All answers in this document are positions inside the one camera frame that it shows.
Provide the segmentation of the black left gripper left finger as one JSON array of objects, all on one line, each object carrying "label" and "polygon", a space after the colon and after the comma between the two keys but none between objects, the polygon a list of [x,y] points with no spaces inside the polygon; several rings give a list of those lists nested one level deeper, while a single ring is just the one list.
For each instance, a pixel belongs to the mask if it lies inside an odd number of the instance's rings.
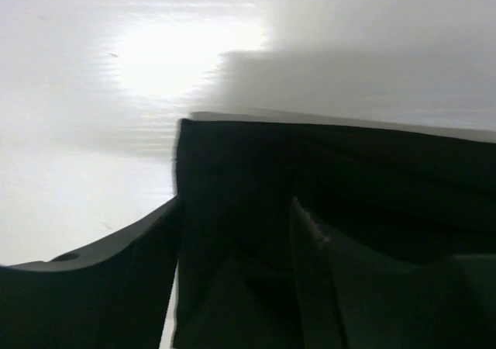
[{"label": "black left gripper left finger", "polygon": [[172,199],[51,261],[1,269],[3,348],[157,348],[181,235]]}]

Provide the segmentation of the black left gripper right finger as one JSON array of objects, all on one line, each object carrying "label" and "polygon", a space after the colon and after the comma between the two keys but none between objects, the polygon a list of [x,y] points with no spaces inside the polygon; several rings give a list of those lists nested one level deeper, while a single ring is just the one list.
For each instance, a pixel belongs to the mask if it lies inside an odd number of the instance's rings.
[{"label": "black left gripper right finger", "polygon": [[495,258],[426,265],[388,257],[291,203],[294,278],[307,348],[493,348]]}]

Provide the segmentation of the black skirt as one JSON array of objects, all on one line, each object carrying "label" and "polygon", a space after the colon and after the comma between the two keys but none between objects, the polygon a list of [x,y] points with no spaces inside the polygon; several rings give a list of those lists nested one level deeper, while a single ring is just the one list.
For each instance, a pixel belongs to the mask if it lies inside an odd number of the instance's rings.
[{"label": "black skirt", "polygon": [[495,258],[495,147],[348,126],[184,120],[176,348],[307,348],[291,203],[409,264]]}]

